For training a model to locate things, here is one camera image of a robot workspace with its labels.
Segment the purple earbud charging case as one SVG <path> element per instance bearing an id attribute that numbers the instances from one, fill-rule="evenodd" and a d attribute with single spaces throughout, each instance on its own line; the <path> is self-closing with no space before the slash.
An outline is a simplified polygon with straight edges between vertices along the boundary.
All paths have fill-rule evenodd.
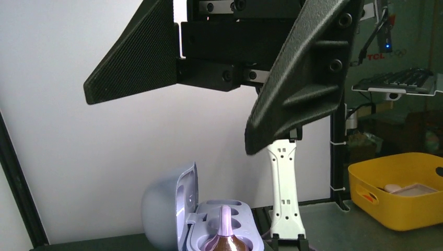
<path id="1" fill-rule="evenodd" d="M 223 206 L 229 214 L 222 214 Z M 172 169 L 148 185 L 141 215 L 145 235 L 158 250 L 213 250 L 222 216 L 231 218 L 232 233 L 245 250 L 265 249 L 248 204 L 231 199 L 199 202 L 195 163 Z"/>

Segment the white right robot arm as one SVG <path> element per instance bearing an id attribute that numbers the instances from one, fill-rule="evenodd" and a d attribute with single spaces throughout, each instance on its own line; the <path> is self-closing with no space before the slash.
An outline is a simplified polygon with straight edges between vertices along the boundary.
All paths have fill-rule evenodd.
<path id="1" fill-rule="evenodd" d="M 363 1 L 142 1 L 83 85 L 95 105 L 183 84 L 258 97 L 244 131 L 245 151 L 271 162 L 274 250 L 308 250 L 299 213 L 295 155 L 305 124 L 339 107 Z"/>

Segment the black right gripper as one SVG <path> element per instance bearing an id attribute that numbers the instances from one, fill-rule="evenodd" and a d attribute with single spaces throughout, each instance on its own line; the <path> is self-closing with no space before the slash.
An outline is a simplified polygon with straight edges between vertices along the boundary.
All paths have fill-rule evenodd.
<path id="1" fill-rule="evenodd" d="M 187 20 L 180 25 L 183 57 L 177 61 L 173 1 L 142 1 L 84 82 L 86 102 L 119 99 L 177 80 L 223 92 L 262 87 L 244 132 L 245 151 L 254 155 L 337 110 L 363 5 L 187 1 Z"/>

